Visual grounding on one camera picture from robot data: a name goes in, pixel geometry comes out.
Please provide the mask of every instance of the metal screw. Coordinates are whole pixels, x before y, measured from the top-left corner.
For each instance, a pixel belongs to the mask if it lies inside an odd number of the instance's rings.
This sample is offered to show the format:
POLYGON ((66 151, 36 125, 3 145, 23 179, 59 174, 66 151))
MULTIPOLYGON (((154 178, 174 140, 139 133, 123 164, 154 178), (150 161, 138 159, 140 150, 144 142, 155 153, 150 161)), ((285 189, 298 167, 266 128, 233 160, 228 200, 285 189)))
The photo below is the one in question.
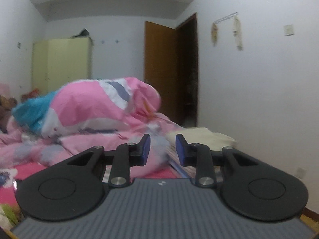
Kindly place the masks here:
POLYGON ((202 177, 198 180, 200 185, 207 186, 212 185, 214 183, 214 180, 210 177, 202 177))
POLYGON ((123 177, 115 177, 111 180, 111 183, 114 185, 123 185, 126 183, 126 179, 123 177))

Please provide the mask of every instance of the light switch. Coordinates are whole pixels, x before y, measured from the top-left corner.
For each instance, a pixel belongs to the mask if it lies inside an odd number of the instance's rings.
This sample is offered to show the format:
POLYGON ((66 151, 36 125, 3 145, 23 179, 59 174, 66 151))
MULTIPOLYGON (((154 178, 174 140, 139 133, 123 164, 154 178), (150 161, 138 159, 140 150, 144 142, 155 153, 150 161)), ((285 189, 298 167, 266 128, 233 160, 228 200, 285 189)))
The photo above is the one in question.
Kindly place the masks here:
POLYGON ((293 24, 284 26, 285 36, 295 35, 293 31, 293 24))

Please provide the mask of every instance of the open door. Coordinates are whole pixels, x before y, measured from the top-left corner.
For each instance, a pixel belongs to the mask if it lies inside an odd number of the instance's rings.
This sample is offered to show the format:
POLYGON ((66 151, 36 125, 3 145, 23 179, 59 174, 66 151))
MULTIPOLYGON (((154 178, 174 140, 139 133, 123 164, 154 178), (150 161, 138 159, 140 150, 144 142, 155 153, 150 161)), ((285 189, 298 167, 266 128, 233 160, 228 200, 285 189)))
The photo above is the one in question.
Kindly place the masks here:
POLYGON ((144 82, 159 92, 159 112, 179 123, 177 74, 177 31, 145 22, 144 82))

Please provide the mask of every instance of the wall switch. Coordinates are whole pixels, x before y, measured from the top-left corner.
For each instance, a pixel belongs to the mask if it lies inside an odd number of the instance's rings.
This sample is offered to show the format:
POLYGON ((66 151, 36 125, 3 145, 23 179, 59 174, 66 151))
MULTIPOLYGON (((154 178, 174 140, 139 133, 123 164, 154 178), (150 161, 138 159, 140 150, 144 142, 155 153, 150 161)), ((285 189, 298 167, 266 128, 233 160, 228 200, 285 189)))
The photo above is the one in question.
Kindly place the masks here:
POLYGON ((303 168, 298 168, 295 176, 299 179, 303 179, 306 176, 307 170, 303 168))
POLYGON ((285 36, 295 35, 293 24, 284 26, 285 36))

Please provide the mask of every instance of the cabinet door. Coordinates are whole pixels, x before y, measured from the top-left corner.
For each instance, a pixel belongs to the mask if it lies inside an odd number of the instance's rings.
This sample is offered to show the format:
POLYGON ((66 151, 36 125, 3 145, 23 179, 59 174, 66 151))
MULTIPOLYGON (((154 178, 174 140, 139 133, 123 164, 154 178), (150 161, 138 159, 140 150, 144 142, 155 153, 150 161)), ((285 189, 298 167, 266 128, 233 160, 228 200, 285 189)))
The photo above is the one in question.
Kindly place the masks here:
POLYGON ((67 84, 68 39, 52 39, 48 50, 48 91, 56 91, 67 84))
POLYGON ((48 42, 34 43, 32 54, 32 89, 38 88, 41 95, 48 92, 48 42))
POLYGON ((90 38, 73 38, 68 40, 68 80, 76 81, 91 78, 91 49, 90 38))

